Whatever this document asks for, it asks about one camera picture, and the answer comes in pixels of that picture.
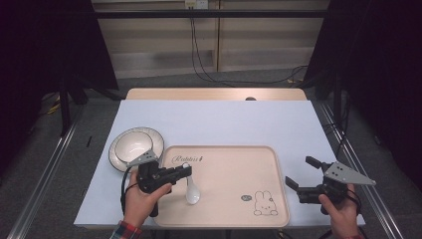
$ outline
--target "black cable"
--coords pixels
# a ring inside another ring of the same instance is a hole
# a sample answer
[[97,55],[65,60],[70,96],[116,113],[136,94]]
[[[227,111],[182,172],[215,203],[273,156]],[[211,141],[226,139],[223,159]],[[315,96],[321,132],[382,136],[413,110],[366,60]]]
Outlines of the black cable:
[[124,194],[127,194],[127,191],[130,190],[131,188],[135,187],[137,185],[137,183],[132,184],[131,186],[127,187],[126,190],[124,191]]
[[366,236],[365,231],[363,231],[363,228],[361,228],[361,227],[357,227],[357,228],[359,228],[360,234],[362,234],[363,238],[365,238],[365,239],[369,239],[369,237],[368,237],[368,236]]
[[353,194],[353,197],[346,195],[346,198],[348,198],[350,201],[354,202],[356,204],[356,215],[360,214],[360,209],[362,208],[362,202],[360,200],[360,197],[352,190],[347,189],[348,192],[351,192]]
[[279,231],[277,235],[280,239],[293,239],[293,237],[290,234],[286,233],[286,231]]
[[127,170],[124,172],[123,180],[121,181],[121,195],[120,195],[120,204],[121,204],[121,210],[123,211],[124,215],[124,209],[126,208],[126,191],[124,190],[124,185],[126,183],[127,175],[130,172],[131,167],[128,167]]
[[344,141],[347,139],[346,133],[347,133],[347,128],[348,128],[348,116],[350,114],[350,107],[351,107],[350,96],[347,94],[346,95],[346,103],[345,103],[345,106],[344,106],[344,112],[342,113],[341,122],[340,122],[340,126],[341,126],[341,128],[343,128],[343,130],[340,131],[341,140],[340,140],[338,147],[337,147],[337,150],[335,152],[336,158],[338,158],[340,148],[343,145]]
[[325,135],[329,135],[330,133],[333,132],[333,129],[335,128],[335,123],[326,123],[322,125],[322,129],[323,132],[325,133]]
[[291,84],[290,88],[292,88],[293,85],[295,84],[295,74],[299,73],[301,70],[303,70],[304,68],[307,68],[307,67],[308,66],[299,66],[299,67],[296,67],[296,68],[293,68],[292,69],[292,72],[291,72],[292,84]]
[[[220,82],[220,81],[216,81],[214,80],[212,77],[210,77],[207,72],[204,69],[204,66],[202,65],[202,60],[201,57],[199,55],[199,49],[198,49],[198,42],[196,40],[196,27],[195,27],[195,20],[193,18],[190,19],[190,28],[191,28],[191,36],[192,36],[192,65],[193,65],[193,70],[195,71],[196,76],[198,76],[199,79],[206,81],[206,82],[211,82],[211,83],[219,83],[228,87],[232,87],[234,88],[234,86],[231,86],[229,84],[226,84],[224,82]],[[195,47],[196,47],[196,55],[198,57],[199,60],[199,65],[201,66],[202,72],[208,77],[209,80],[201,77],[199,75],[199,73],[196,71],[196,67],[195,67],[195,59],[194,59],[194,52],[195,52]]]
[[[192,65],[193,65],[193,70],[196,74],[196,76],[198,76],[199,79],[206,81],[206,82],[211,82],[211,83],[218,83],[218,84],[222,84],[231,88],[234,88],[235,86],[230,85],[229,83],[243,83],[243,84],[275,84],[275,83],[281,83],[284,81],[287,81],[290,78],[293,78],[297,73],[299,73],[302,69],[307,68],[308,65],[304,65],[304,66],[298,66],[292,69],[292,73],[281,80],[276,80],[276,81],[272,81],[272,82],[247,82],[247,81],[217,81],[215,79],[213,79],[212,77],[210,77],[207,72],[205,71],[203,64],[202,64],[202,60],[201,57],[199,55],[199,48],[198,48],[198,42],[197,42],[197,37],[196,37],[196,26],[195,26],[195,20],[193,18],[190,18],[190,26],[191,26],[191,40],[192,40]],[[201,66],[201,69],[203,71],[203,73],[207,76],[207,78],[209,79],[205,79],[203,77],[201,77],[199,75],[199,73],[196,71],[196,67],[195,67],[195,61],[194,61],[194,52],[195,52],[195,48],[196,48],[196,55],[198,57],[199,60],[199,65]]]
[[[295,69],[298,69],[298,68],[305,68],[305,67],[307,67],[307,66],[298,66],[298,67],[295,67]],[[286,77],[286,78],[283,78],[283,79],[281,79],[281,80],[276,80],[276,81],[271,81],[271,82],[247,82],[247,81],[219,81],[220,83],[221,82],[229,82],[229,83],[245,83],[245,84],[275,84],[275,83],[281,83],[281,82],[285,82],[285,81],[287,81],[288,79],[290,79],[293,75],[295,75],[295,74],[297,74],[298,72],[295,72],[295,73],[293,73],[293,74],[290,74],[288,77]]]

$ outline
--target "wooden tray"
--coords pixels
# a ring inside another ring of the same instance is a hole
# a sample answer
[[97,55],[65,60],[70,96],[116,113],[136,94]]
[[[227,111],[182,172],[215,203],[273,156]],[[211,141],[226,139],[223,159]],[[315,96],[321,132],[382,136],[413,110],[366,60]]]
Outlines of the wooden tray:
[[185,178],[159,202],[155,222],[165,227],[280,228],[289,222],[279,161],[267,146],[172,146],[162,166],[188,162],[201,190],[186,201]]

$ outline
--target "electrical outlet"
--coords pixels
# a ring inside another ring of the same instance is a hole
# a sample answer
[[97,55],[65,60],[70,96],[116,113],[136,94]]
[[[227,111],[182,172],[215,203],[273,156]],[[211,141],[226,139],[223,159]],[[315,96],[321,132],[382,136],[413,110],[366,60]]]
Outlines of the electrical outlet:
[[196,0],[185,0],[186,9],[196,9]]
[[208,9],[208,0],[196,0],[196,9]]

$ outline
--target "aluminum rail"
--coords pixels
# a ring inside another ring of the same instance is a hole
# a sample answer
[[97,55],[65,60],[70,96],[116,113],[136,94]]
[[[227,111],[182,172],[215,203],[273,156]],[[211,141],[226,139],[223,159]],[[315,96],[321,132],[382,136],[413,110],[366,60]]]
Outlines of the aluminum rail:
[[15,224],[13,225],[12,230],[10,231],[7,239],[24,239],[28,233],[28,230],[34,221],[34,218],[38,212],[38,209],[43,202],[45,194],[49,189],[49,185],[53,180],[55,172],[59,167],[60,161],[65,154],[65,151],[69,145],[69,142],[74,135],[75,128],[77,122],[80,120],[82,111],[84,107],[80,107],[75,115],[75,120],[71,127],[67,131],[67,133],[60,137],[59,142],[56,146],[55,151],[53,152],[52,156],[50,157],[49,162],[47,163],[46,168],[37,183],[34,191],[31,194],[28,202],[26,203],[24,209],[22,210],[21,214],[19,215],[18,219],[16,220]]

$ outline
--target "wall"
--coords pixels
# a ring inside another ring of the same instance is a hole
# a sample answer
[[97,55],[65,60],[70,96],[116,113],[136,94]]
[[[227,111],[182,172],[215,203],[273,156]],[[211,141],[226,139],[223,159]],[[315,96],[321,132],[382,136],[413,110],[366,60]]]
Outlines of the wall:
[[[210,9],[324,10],[327,0],[209,0]],[[184,1],[93,0],[100,10],[184,9]],[[99,19],[118,79],[192,73],[189,19]],[[307,65],[322,19],[195,19],[207,72]],[[199,62],[195,62],[198,71]]]

